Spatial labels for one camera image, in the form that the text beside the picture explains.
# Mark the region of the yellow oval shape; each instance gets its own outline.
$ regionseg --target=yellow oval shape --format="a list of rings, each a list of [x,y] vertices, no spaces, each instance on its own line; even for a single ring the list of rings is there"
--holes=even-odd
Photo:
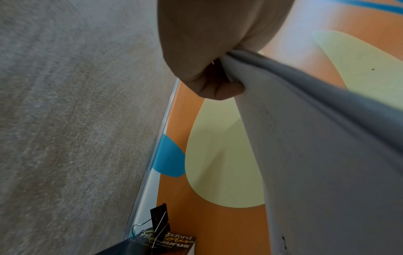
[[[264,204],[262,177],[233,98],[204,100],[186,147],[185,172],[193,190],[211,203]]]

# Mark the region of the book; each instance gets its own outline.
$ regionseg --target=book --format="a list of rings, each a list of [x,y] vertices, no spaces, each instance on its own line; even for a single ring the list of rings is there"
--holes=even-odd
[[[168,232],[162,241],[154,238],[152,228],[126,239],[97,255],[194,255],[195,237]]]

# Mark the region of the hand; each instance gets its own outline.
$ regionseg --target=hand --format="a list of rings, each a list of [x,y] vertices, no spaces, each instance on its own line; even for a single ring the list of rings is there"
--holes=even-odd
[[[200,97],[242,94],[219,57],[235,47],[258,51],[284,22],[293,0],[158,0],[158,30],[172,72]]]

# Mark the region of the binder clip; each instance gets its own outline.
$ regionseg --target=binder clip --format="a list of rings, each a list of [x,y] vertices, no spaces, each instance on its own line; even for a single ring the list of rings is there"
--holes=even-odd
[[[151,209],[150,213],[152,229],[154,231],[154,242],[152,244],[152,248],[154,248],[155,241],[163,241],[165,235],[171,230],[171,227],[168,223],[167,204],[163,203],[162,205]]]

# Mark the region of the gray fabric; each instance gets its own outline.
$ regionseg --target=gray fabric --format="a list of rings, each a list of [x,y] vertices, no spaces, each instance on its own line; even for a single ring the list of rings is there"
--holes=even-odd
[[[221,61],[246,87],[272,254],[400,254],[402,113],[257,54]]]
[[[0,1],[0,254],[122,240],[175,77],[156,1]]]

